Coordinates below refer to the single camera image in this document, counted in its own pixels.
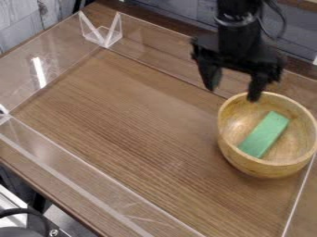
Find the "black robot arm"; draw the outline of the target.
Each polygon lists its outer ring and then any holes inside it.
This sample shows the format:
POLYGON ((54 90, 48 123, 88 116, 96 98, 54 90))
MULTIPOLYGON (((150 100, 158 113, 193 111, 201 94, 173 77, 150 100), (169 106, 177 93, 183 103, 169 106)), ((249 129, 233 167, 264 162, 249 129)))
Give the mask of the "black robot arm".
POLYGON ((222 79, 222 69, 250 75, 248 100, 260 100, 266 86, 281 81, 286 58, 265 42, 282 38, 288 20, 276 0, 217 0, 217 37, 199 35, 191 38, 194 60, 205 87, 214 91, 222 79), (281 29, 276 35, 264 27, 264 5, 281 17, 281 29))

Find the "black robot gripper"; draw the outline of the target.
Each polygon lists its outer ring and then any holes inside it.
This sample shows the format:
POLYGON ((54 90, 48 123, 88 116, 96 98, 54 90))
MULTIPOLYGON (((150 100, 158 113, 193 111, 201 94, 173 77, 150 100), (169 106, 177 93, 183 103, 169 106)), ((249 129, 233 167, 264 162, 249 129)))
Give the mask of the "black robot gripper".
POLYGON ((215 21, 215 36, 201 34, 191 38, 191 59, 210 91, 219 86, 222 69, 249 74, 252 81, 246 99, 254 103, 266 86, 281 81, 285 58, 262 40, 261 33, 266 30, 261 16, 250 16, 243 21, 215 21))

